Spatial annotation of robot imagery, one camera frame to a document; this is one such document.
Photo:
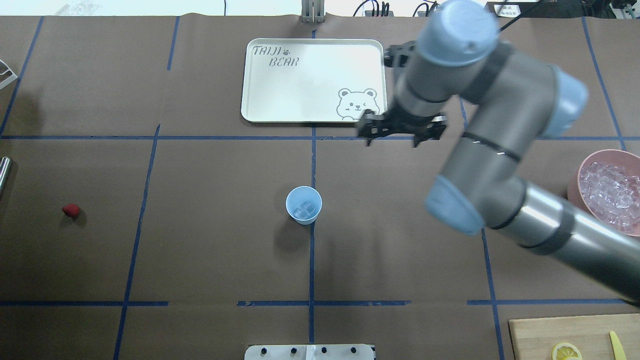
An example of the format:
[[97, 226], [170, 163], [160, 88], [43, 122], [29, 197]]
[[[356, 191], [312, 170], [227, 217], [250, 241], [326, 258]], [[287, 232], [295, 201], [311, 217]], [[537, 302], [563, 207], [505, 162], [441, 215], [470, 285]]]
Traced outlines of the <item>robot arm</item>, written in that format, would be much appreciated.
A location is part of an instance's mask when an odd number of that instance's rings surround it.
[[496, 16], [472, 0], [446, 1], [384, 64], [396, 75], [393, 100], [357, 121], [368, 144], [406, 133], [416, 147], [442, 135], [438, 117], [452, 96], [477, 106], [425, 199], [435, 219], [469, 236], [502, 231], [639, 305], [639, 241], [516, 173], [535, 140], [562, 135], [581, 116], [583, 82], [502, 41]]

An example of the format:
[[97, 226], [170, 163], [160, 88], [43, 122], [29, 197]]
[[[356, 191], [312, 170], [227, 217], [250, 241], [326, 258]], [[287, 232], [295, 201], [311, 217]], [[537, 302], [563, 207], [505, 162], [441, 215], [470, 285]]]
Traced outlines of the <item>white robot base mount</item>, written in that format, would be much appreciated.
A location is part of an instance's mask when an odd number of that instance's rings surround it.
[[252, 345], [245, 360], [375, 360], [374, 345], [354, 344], [272, 344]]

